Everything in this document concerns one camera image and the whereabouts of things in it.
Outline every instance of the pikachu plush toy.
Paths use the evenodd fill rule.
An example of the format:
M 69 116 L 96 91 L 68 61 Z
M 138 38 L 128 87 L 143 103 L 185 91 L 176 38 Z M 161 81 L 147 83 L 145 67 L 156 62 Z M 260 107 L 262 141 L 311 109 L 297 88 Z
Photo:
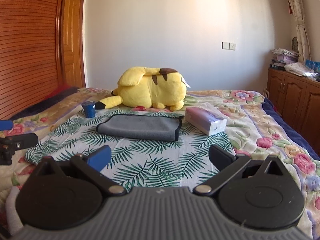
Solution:
M 171 68 L 129 68 L 118 81 L 112 97 L 95 104 L 97 110 L 109 109 L 120 104 L 129 107 L 180 110 L 190 87 L 183 76 Z

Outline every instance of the electrical outlet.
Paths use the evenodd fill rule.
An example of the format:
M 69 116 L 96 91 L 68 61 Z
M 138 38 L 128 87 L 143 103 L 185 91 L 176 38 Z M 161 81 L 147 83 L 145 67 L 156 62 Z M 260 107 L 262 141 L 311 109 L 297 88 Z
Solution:
M 230 43 L 229 49 L 236 50 L 236 44 L 235 43 Z
M 230 43 L 229 42 L 223 42 L 222 43 L 222 49 L 229 49 Z

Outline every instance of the curtain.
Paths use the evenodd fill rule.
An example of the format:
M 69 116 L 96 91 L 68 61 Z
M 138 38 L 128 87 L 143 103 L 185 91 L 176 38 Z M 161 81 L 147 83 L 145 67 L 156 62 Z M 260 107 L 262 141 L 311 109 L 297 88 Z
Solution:
M 310 47 L 304 24 L 304 11 L 302 0 L 289 0 L 289 2 L 297 25 L 299 62 L 305 63 L 307 59 L 310 59 Z

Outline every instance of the folded cloth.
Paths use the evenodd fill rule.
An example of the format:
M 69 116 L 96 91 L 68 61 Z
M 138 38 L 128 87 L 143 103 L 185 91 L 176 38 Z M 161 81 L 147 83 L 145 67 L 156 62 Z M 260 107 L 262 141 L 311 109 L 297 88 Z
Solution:
M 96 129 L 98 133 L 107 135 L 173 142 L 179 140 L 183 117 L 118 114 Z

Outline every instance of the cabinet door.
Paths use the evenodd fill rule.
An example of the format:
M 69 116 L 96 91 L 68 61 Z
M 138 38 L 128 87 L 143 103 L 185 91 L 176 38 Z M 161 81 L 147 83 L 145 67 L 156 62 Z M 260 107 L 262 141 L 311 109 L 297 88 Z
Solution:
M 284 100 L 278 103 L 282 119 L 293 129 L 297 129 L 307 90 L 304 81 L 286 76 L 284 79 Z
M 320 88 L 308 84 L 297 131 L 318 154 L 320 151 Z
M 267 90 L 269 91 L 269 100 L 279 109 L 280 89 L 284 84 L 284 75 L 272 69 L 269 70 Z

